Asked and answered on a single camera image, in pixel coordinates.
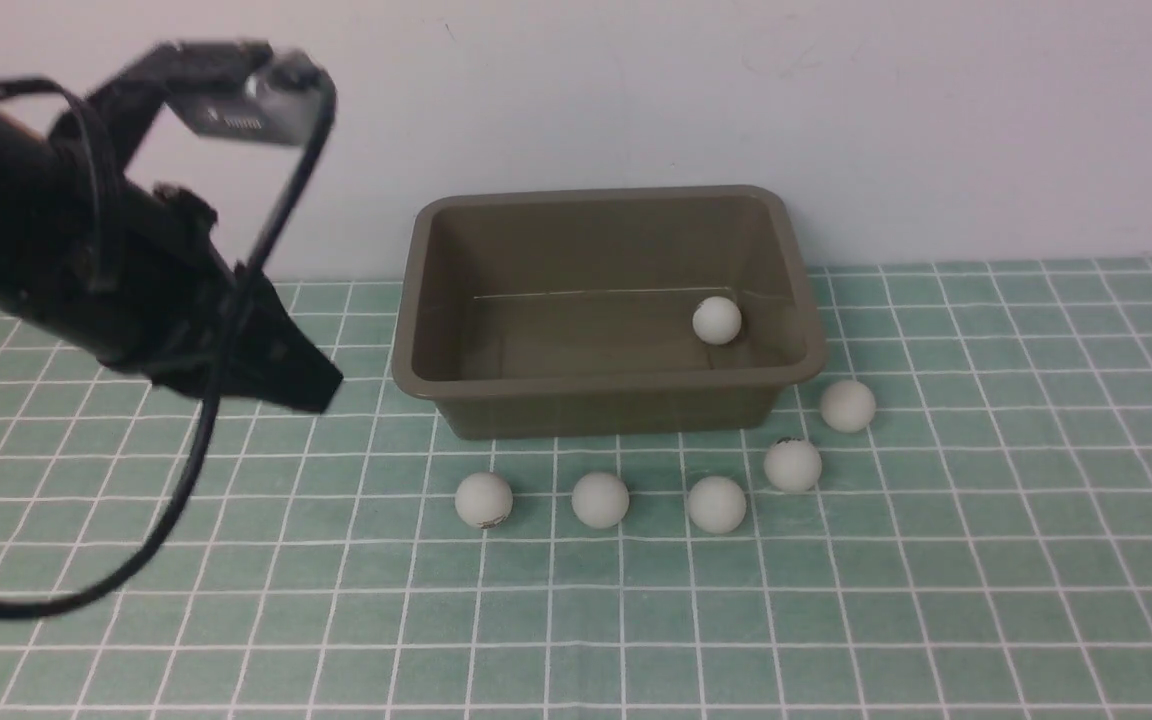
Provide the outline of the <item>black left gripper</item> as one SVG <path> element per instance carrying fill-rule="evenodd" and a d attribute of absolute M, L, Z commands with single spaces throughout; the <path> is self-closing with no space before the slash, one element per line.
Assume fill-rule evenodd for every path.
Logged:
<path fill-rule="evenodd" d="M 131 227 L 116 287 L 60 290 L 56 336 L 116 373 L 200 400 L 243 265 L 225 262 L 211 240 L 217 209 L 184 185 L 132 188 L 126 210 Z M 270 278 L 257 274 L 220 396 L 325 414 L 342 382 L 338 365 L 293 323 Z"/>

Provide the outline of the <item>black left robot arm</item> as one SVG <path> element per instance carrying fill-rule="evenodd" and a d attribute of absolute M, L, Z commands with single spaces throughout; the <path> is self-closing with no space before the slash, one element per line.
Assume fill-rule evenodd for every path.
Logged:
<path fill-rule="evenodd" d="M 187 188 L 122 182 L 122 265 L 88 290 L 93 228 L 77 141 L 47 141 L 0 113 L 0 311 L 122 376 L 202 397 L 223 316 L 247 270 L 211 240 L 215 209 Z"/>

